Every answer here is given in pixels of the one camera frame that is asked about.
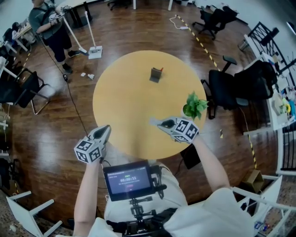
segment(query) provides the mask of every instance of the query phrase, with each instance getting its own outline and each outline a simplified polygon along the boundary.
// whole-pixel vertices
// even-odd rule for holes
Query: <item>wooden floor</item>
[[[208,79],[209,70],[215,69],[213,62],[191,33],[188,30],[175,29],[169,21],[169,18],[178,14],[190,25],[193,21],[202,23],[199,9],[174,3],[172,11],[169,12],[168,0],[149,2],[149,5],[145,5],[144,1],[137,1],[137,10],[130,6],[128,9],[110,11],[106,3],[89,5],[93,16],[93,33],[97,45],[103,46],[103,56],[95,60],[88,60],[85,56],[67,59],[74,70],[70,75],[70,90],[87,131],[97,127],[92,108],[95,85],[102,72],[125,54],[138,50],[163,51],[190,65],[200,79]],[[174,21],[178,27],[182,26],[179,19]],[[229,68],[229,73],[233,74],[242,70],[243,66],[252,60],[251,55],[245,55],[237,48],[243,35],[249,31],[247,25],[233,22],[217,34],[215,41],[212,41],[207,33],[200,35],[199,39],[219,68],[222,69],[225,65],[223,55],[237,60],[238,65]],[[92,42],[88,28],[74,32],[82,46],[89,49]],[[67,219],[74,215],[75,200],[85,170],[85,165],[77,161],[73,147],[85,133],[70,99],[67,85],[41,44],[33,45],[26,67],[36,70],[38,75],[51,85],[45,87],[42,93],[52,97],[51,103],[37,116],[33,115],[31,106],[26,109],[18,106],[11,108],[12,158],[21,161],[25,175],[22,190],[32,191],[30,199],[24,200],[23,204],[33,208],[54,199],[55,203],[42,214],[53,221],[62,220],[67,225]],[[82,72],[95,74],[95,79],[91,81],[81,77]],[[238,113],[219,108],[216,119],[207,119],[201,133],[226,169],[232,186],[238,185],[245,173],[253,169],[248,138],[242,136],[235,119]],[[220,129],[223,130],[223,139],[220,138]],[[273,174],[277,160],[276,133],[258,134],[252,137],[252,142],[258,169],[263,174]],[[121,155],[115,152],[113,156],[120,159]],[[161,161],[174,173],[180,159],[181,156],[177,154]],[[211,193],[201,164],[190,170],[182,164],[178,180],[189,203],[204,199]],[[105,187],[102,175],[99,187]],[[101,214],[104,213],[106,205],[105,195],[105,189],[98,190],[98,208]]]

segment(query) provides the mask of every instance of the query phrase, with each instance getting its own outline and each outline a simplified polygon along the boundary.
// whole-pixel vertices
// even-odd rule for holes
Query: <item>green leaves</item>
[[[201,118],[201,112],[208,107],[208,101],[199,100],[195,92],[188,95],[187,104],[184,106],[184,114],[188,117],[192,117],[194,120],[196,117]]]

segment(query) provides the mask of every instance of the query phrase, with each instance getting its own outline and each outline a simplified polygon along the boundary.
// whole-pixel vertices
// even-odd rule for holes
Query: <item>person's leg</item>
[[[70,74],[73,71],[71,67],[65,63],[66,56],[65,56],[61,37],[62,37],[62,34],[60,30],[58,30],[53,36],[48,38],[46,41],[48,42],[48,46],[54,52],[55,59],[57,60],[57,62],[62,65],[66,73]]]
[[[69,58],[72,58],[74,56],[79,55],[80,54],[79,51],[72,50],[72,43],[71,43],[70,37],[69,37],[68,33],[66,32],[66,29],[65,29],[65,27],[63,25],[60,28],[60,31],[61,31],[61,38],[62,38],[63,48],[65,50],[67,50]]]

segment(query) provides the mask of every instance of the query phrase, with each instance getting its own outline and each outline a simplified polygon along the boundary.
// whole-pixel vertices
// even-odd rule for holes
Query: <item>black shorts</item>
[[[54,33],[47,40],[48,46],[55,53],[55,59],[58,62],[62,62],[66,59],[64,49],[70,49],[72,47],[69,35],[66,32],[64,25]]]

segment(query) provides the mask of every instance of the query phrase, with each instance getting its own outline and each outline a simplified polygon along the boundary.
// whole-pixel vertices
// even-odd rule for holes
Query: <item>mop handle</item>
[[[71,27],[69,26],[68,22],[66,21],[66,18],[65,18],[65,17],[63,17],[63,19],[64,19],[64,22],[66,23],[66,25],[67,25],[68,29],[70,30],[70,32],[71,32],[71,34],[72,34],[72,36],[74,37],[74,39],[75,39],[76,43],[78,44],[79,48],[82,48],[82,46],[81,46],[81,45],[80,45],[80,43],[78,42],[78,40],[77,40],[76,36],[74,35],[74,33],[73,33],[73,31],[72,31]]]
[[[87,11],[85,11],[85,16],[86,16],[86,19],[87,19],[87,24],[88,24],[89,31],[91,32],[93,45],[94,45],[94,47],[96,47],[96,43],[95,43],[94,38],[93,38],[93,32],[92,32],[92,29],[91,29],[91,25],[89,24]]]

